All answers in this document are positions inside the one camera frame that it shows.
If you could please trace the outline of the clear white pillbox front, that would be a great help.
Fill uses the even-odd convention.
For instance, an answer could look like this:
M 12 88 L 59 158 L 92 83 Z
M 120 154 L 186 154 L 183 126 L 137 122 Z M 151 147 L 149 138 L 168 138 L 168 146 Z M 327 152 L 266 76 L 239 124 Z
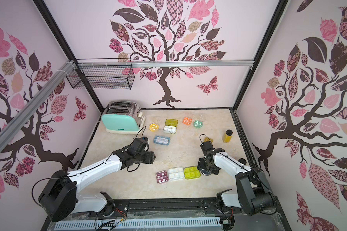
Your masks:
M 183 167 L 174 167 L 168 169 L 169 181 L 178 181 L 185 178 Z

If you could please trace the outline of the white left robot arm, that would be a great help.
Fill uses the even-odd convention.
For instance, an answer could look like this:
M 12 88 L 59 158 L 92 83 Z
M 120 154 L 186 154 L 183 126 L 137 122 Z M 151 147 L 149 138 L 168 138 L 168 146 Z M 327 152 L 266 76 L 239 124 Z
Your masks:
M 134 164 L 153 164 L 156 156 L 149 151 L 148 137 L 134 138 L 130 145 L 113 151 L 87 167 L 71 172 L 55 172 L 38 198 L 51 222 L 59 222 L 75 213 L 96 212 L 103 216 L 115 210 L 114 200 L 106 193 L 82 194 L 88 185 Z

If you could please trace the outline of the magenta small pillbox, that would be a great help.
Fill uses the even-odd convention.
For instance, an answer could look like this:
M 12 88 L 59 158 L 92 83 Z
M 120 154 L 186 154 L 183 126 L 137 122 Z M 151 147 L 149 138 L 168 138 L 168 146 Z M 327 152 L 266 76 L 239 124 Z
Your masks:
M 166 183 L 169 181 L 168 173 L 166 170 L 159 171 L 156 173 L 156 182 L 157 184 Z

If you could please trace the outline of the yellow round pillbox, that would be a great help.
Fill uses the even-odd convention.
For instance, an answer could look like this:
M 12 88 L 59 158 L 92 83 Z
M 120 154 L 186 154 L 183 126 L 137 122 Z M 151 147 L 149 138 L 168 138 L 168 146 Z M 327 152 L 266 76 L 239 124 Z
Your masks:
M 160 118 L 158 116 L 151 118 L 151 120 L 149 122 L 149 130 L 150 131 L 158 131 L 161 127 L 160 124 L 161 124 L 161 121 L 160 121 Z

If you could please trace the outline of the dark round pillbox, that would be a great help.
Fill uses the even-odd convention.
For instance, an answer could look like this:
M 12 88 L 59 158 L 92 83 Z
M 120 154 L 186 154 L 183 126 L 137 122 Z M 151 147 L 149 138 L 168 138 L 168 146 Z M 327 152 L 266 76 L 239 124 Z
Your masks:
M 212 173 L 211 172 L 208 172 L 208 171 L 201 171 L 201 173 L 204 175 L 204 176 L 210 176 Z

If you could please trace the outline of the green lid white pillbox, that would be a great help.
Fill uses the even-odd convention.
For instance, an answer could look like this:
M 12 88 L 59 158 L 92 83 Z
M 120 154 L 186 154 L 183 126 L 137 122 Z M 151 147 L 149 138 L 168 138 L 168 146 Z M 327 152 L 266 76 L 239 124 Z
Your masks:
M 186 180 L 197 179 L 201 176 L 200 171 L 197 167 L 186 167 L 184 168 L 184 177 Z

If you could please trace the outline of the olive lid pillbox back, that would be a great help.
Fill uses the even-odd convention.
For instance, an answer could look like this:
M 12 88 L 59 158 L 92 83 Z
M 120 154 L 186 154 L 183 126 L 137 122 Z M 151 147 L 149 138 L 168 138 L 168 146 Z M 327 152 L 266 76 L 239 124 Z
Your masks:
M 169 134 L 176 134 L 178 120 L 177 119 L 166 119 L 163 131 Z

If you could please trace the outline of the blue rectangular pillbox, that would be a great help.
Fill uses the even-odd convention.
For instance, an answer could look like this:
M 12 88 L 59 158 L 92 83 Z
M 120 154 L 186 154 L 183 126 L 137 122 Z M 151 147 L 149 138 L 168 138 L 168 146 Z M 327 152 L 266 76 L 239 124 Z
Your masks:
M 171 140 L 170 137 L 162 136 L 162 135 L 156 135 L 153 139 L 153 142 L 155 144 L 168 146 L 170 144 L 170 140 Z

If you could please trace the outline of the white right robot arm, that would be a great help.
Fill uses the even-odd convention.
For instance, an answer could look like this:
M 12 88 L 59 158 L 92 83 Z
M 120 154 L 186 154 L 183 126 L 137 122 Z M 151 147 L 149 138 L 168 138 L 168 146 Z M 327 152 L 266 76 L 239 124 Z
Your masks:
M 199 159 L 197 169 L 202 174 L 218 175 L 223 170 L 236 181 L 236 190 L 217 193 L 220 208 L 240 208 L 249 216 L 273 215 L 278 211 L 276 196 L 261 168 L 235 160 L 224 149 L 214 148 L 211 141 L 202 142 L 200 148 L 204 157 Z

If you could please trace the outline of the yellow small pillbox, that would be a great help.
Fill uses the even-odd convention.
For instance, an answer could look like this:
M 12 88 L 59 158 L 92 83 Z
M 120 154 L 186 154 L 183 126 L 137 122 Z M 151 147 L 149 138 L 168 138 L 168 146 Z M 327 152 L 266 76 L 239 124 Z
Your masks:
M 204 139 L 204 141 L 203 141 L 203 142 L 207 142 L 207 141 L 209 141 L 209 142 L 213 143 L 213 139 L 208 138 L 208 137 L 205 137 L 205 139 Z

